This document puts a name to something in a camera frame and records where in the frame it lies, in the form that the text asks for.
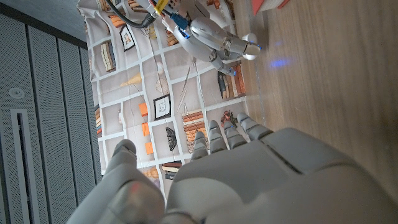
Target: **book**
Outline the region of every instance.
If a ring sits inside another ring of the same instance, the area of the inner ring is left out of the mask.
[[[168,162],[166,164],[163,164],[163,166],[180,168],[182,164],[178,162]]]
[[[232,91],[234,93],[234,97],[238,97],[238,89],[236,88],[235,77],[231,77],[232,82]]]
[[[203,133],[206,133],[206,128],[199,128],[199,129],[196,129],[196,130],[193,130],[193,131],[186,131],[185,133],[186,134],[197,134],[197,131],[201,131],[201,132],[203,132]]]
[[[228,82],[229,97],[234,96],[234,90],[232,87],[232,76],[226,75],[226,81]]]
[[[237,68],[236,76],[238,76],[238,79],[239,79],[239,86],[241,87],[241,92],[242,93],[246,93],[246,90],[244,88],[244,82],[243,82],[241,66],[238,65],[236,68]]]
[[[239,84],[239,77],[238,74],[235,75],[235,84],[236,84],[236,91],[238,92],[238,95],[242,93],[241,91],[241,85]]]
[[[170,172],[170,171],[165,171],[165,174],[166,174],[166,175],[175,176],[177,173],[175,173],[175,172]]]
[[[201,121],[204,121],[203,120],[203,116],[202,116],[202,118],[193,119],[193,120],[190,120],[190,121],[187,121],[187,122],[183,122],[182,124],[185,126],[185,125],[195,124],[195,123],[198,123],[198,122],[201,122]]]
[[[205,127],[205,124],[203,123],[203,124],[201,124],[201,125],[193,126],[193,127],[191,127],[191,128],[185,128],[185,127],[184,127],[184,131],[185,131],[185,132],[187,132],[187,131],[193,131],[193,130],[197,130],[197,129],[204,128],[204,127]]]
[[[132,10],[134,11],[134,12],[144,12],[144,13],[147,13],[148,11],[146,10],[146,9],[144,9],[143,7],[134,7],[134,8],[132,8]]]
[[[200,116],[200,115],[203,116],[203,114],[201,113],[201,110],[199,112],[183,115],[182,118],[187,119],[187,118],[193,118],[193,117]]]
[[[192,124],[184,125],[184,128],[198,127],[199,125],[202,125],[202,124],[205,124],[205,122],[203,120],[199,121],[199,122],[192,123]]]
[[[198,115],[198,116],[194,116],[192,118],[184,118],[183,122],[196,121],[196,120],[201,119],[201,118],[203,118],[203,114]]]
[[[139,3],[133,2],[133,3],[130,3],[129,5],[130,5],[130,8],[134,8],[134,7],[138,7]]]
[[[178,172],[178,168],[176,167],[166,167],[166,166],[162,166],[162,170],[164,171],[170,171],[170,172]]]
[[[113,66],[113,68],[116,68],[116,61],[115,61],[115,59],[114,59],[113,47],[112,47],[112,44],[111,44],[111,43],[109,43],[109,54],[111,55],[112,66]]]
[[[229,86],[228,82],[226,81],[226,75],[223,75],[224,83],[225,83],[225,93],[226,93],[226,98],[229,98]]]
[[[174,176],[173,175],[165,175],[165,178],[167,179],[167,180],[174,180]]]
[[[101,56],[102,56],[102,61],[104,62],[105,65],[105,70],[108,71],[108,64],[106,63],[103,44],[101,44]]]
[[[102,53],[102,56],[103,56],[103,61],[104,61],[104,65],[105,65],[105,70],[106,70],[106,71],[110,71],[110,70],[111,70],[111,64],[110,64],[110,62],[109,62],[109,58],[108,58],[108,53],[107,53],[107,50],[106,50],[106,46],[107,46],[107,43],[104,43],[103,45],[101,45],[101,53]]]
[[[221,99],[226,98],[226,87],[225,87],[223,75],[224,74],[220,71],[217,73],[217,81],[218,81],[218,87],[220,88]]]
[[[113,63],[112,63],[112,58],[111,58],[111,54],[110,54],[110,50],[109,50],[109,43],[106,43],[105,44],[105,47],[106,47],[106,59],[107,59],[107,62],[108,62],[108,66],[110,67],[110,70],[113,70]]]

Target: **grid pattern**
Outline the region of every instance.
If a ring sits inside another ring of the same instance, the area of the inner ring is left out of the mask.
[[[39,204],[40,222],[47,223],[47,205],[45,200],[44,178],[42,173],[42,161],[37,132],[37,120],[35,115],[34,96],[32,80],[29,67],[29,54],[25,25],[0,14],[0,61],[2,70],[0,72],[0,114],[2,119],[1,148],[4,161],[4,172],[6,175],[6,186],[8,197],[10,219],[12,223],[22,223],[23,214],[21,207],[21,196],[19,191],[16,157],[11,127],[11,108],[27,109],[30,131],[30,143],[34,162],[34,176]],[[13,87],[21,88],[25,97],[19,100],[11,98],[8,90]],[[4,208],[0,209],[0,223],[5,223]]]
[[[96,123],[94,113],[93,89],[90,82],[90,67],[88,65],[87,50],[80,49],[81,56],[81,71],[83,72],[83,81],[85,86],[86,105],[88,111],[88,121],[91,129],[91,150],[93,151],[94,170],[97,183],[102,179],[100,151],[98,150],[98,140],[96,135]]]
[[[78,203],[95,187],[79,49],[58,40]]]
[[[53,223],[65,223],[76,209],[62,82],[54,36],[29,28],[37,107]]]

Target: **framed picture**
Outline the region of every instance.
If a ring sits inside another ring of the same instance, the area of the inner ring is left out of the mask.
[[[170,94],[154,99],[155,104],[155,121],[172,116],[172,102]]]
[[[122,39],[124,51],[127,51],[136,45],[129,28],[126,25],[124,25],[120,30],[120,38]]]

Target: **robotic arm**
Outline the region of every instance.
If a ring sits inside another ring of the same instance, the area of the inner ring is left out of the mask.
[[[396,223],[398,207],[352,159],[295,129],[272,132],[246,114],[224,135],[210,122],[210,154],[197,132],[167,205],[136,169],[129,140],[68,223]]]
[[[256,44],[254,34],[244,39],[223,30],[210,19],[210,13],[197,0],[137,0],[149,12],[142,22],[148,26],[161,15],[162,23],[173,33],[182,47],[194,57],[204,62],[210,62],[217,70],[231,76],[236,71],[233,66],[238,62],[225,64],[224,60],[245,57],[253,60],[260,54],[260,46]],[[127,23],[129,19],[120,14],[120,18]]]

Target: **cable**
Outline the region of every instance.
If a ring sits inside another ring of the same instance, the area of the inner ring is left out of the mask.
[[[166,13],[166,15],[168,15],[168,16],[172,16],[172,14],[169,13],[168,11],[166,11],[165,9],[163,9],[163,12]]]
[[[110,6],[110,8],[114,11],[116,15],[120,17],[121,20],[123,20],[125,23],[129,24],[130,26],[134,28],[145,28],[151,25],[156,18],[151,15],[151,13],[148,13],[145,17],[145,19],[141,23],[136,23],[131,20],[129,20],[126,16],[124,16],[116,7],[113,5],[111,0],[105,0],[106,3]]]

